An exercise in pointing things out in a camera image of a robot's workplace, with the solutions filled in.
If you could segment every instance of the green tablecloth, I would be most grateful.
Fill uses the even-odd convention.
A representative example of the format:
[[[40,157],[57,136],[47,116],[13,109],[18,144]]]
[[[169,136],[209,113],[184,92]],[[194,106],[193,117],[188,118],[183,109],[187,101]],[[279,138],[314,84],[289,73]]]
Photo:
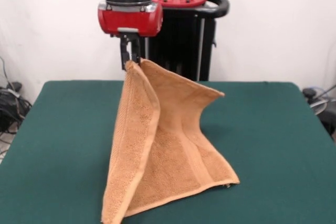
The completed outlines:
[[[215,83],[201,128],[241,184],[123,223],[336,223],[336,149],[289,83]],[[100,223],[122,82],[45,84],[0,165],[0,223]]]

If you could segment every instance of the black cable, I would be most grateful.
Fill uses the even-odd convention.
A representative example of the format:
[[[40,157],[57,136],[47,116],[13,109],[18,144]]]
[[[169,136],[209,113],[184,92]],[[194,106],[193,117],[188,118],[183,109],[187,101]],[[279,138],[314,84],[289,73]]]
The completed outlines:
[[[9,144],[9,145],[12,144],[12,143],[10,143],[10,142],[7,142],[7,141],[5,141],[5,140],[2,140],[1,138],[0,138],[0,142],[3,142],[3,143],[5,143],[5,144]]]
[[[316,97],[316,99],[317,99],[317,98],[320,98],[320,97],[322,97],[322,96],[324,96],[325,94],[328,94],[328,93],[329,93],[331,90],[333,90],[333,89],[336,89],[336,84],[335,84],[334,86],[332,86],[330,89],[325,90],[324,93],[318,95],[318,96]]]
[[[8,79],[5,61],[1,56],[0,60],[3,63],[4,76],[9,87],[0,88],[0,132],[14,135],[16,132],[11,132],[9,129],[15,123],[17,129],[21,126],[32,105],[15,91],[14,85]]]
[[[6,149],[6,150],[0,152],[0,156],[1,156],[2,154],[5,154],[6,152],[8,152],[8,149]]]

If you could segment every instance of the white wall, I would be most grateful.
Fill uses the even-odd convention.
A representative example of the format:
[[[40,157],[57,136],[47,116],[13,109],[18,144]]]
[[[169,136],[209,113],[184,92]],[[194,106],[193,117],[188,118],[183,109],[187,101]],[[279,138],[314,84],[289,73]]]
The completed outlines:
[[[0,55],[29,99],[48,80],[123,79],[119,42],[98,24],[100,1],[0,0]],[[211,80],[336,82],[335,0],[230,2],[218,21]]]

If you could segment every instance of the orange towel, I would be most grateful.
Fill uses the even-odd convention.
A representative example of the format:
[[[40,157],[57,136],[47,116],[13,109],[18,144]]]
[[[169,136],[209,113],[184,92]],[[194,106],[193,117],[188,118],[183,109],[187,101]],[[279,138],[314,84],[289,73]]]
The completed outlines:
[[[229,163],[201,133],[200,116],[224,94],[142,60],[129,61],[113,136],[102,222],[238,184]]]

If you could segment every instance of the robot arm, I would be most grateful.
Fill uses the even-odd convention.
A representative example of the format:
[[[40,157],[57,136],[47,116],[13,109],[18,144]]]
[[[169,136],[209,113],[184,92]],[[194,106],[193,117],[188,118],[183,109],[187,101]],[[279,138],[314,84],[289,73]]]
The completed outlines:
[[[122,69],[132,59],[140,63],[140,37],[154,37],[162,26],[162,6],[152,0],[106,0],[99,4],[102,30],[120,38]],[[132,56],[127,51],[131,43]]]

